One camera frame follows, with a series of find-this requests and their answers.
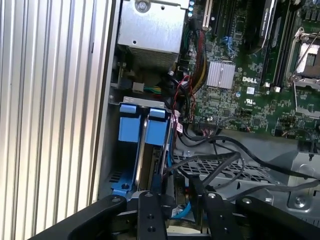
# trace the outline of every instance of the cpu socket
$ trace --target cpu socket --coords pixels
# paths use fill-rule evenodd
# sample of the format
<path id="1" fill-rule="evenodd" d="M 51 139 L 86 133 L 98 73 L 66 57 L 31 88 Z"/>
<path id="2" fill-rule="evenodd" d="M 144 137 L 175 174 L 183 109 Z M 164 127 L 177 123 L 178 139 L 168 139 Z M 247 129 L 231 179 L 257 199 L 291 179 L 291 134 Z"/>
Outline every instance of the cpu socket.
<path id="1" fill-rule="evenodd" d="M 320 111 L 302 107 L 297 93 L 303 89 L 320 92 L 320 32 L 305 33 L 302 27 L 299 28 L 289 54 L 286 82 L 288 87 L 293 87 L 295 111 L 319 119 Z"/>

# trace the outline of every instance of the side panel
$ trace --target side panel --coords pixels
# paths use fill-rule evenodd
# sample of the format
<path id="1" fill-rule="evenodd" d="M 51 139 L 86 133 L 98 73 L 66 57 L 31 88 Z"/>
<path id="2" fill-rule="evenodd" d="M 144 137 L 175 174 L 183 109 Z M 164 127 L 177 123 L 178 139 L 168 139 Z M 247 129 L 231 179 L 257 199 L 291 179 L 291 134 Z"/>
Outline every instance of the side panel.
<path id="1" fill-rule="evenodd" d="M 113 4 L 0 0 L 0 240 L 28 239 L 97 198 Z"/>

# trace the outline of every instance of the motherboard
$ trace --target motherboard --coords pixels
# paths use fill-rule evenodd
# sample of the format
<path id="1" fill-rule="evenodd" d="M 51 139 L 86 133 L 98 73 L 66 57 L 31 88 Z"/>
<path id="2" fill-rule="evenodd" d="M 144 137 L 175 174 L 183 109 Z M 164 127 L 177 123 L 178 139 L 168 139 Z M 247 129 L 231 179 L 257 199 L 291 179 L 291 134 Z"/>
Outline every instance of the motherboard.
<path id="1" fill-rule="evenodd" d="M 195 1 L 188 14 L 202 21 L 208 10 L 210 13 L 205 31 L 207 80 L 195 94 L 196 107 L 190 122 L 210 128 L 236 116 L 251 133 L 302 140 L 312 136 L 318 142 L 320 1 L 205 2 Z M 266 2 L 261 11 L 266 14 L 260 17 L 258 10 L 253 11 L 258 8 L 257 2 Z M 260 23 L 261 19 L 264 32 L 260 31 L 261 39 L 257 39 L 251 31 L 257 25 L 254 22 Z M 189 40 L 189 52 L 184 58 L 192 74 L 196 50 Z M 248 132 L 237 120 L 224 127 Z"/>

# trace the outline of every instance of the screw hole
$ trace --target screw hole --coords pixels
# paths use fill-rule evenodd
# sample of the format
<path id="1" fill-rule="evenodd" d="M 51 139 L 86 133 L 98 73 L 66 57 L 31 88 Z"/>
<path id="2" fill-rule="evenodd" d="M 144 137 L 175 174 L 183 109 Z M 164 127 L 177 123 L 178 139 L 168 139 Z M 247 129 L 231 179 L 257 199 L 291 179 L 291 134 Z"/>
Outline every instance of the screw hole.
<path id="1" fill-rule="evenodd" d="M 156 228 L 154 226 L 148 227 L 148 232 L 149 233 L 154 233 L 156 231 Z"/>

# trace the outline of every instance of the metal frame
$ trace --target metal frame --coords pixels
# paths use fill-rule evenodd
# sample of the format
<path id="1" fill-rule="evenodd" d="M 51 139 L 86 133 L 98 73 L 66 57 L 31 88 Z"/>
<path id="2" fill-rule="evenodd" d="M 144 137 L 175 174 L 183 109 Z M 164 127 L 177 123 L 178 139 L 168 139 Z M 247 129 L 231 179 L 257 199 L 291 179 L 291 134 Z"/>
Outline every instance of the metal frame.
<path id="1" fill-rule="evenodd" d="M 120 2 L 0 2 L 0 240 L 97 199 Z"/>

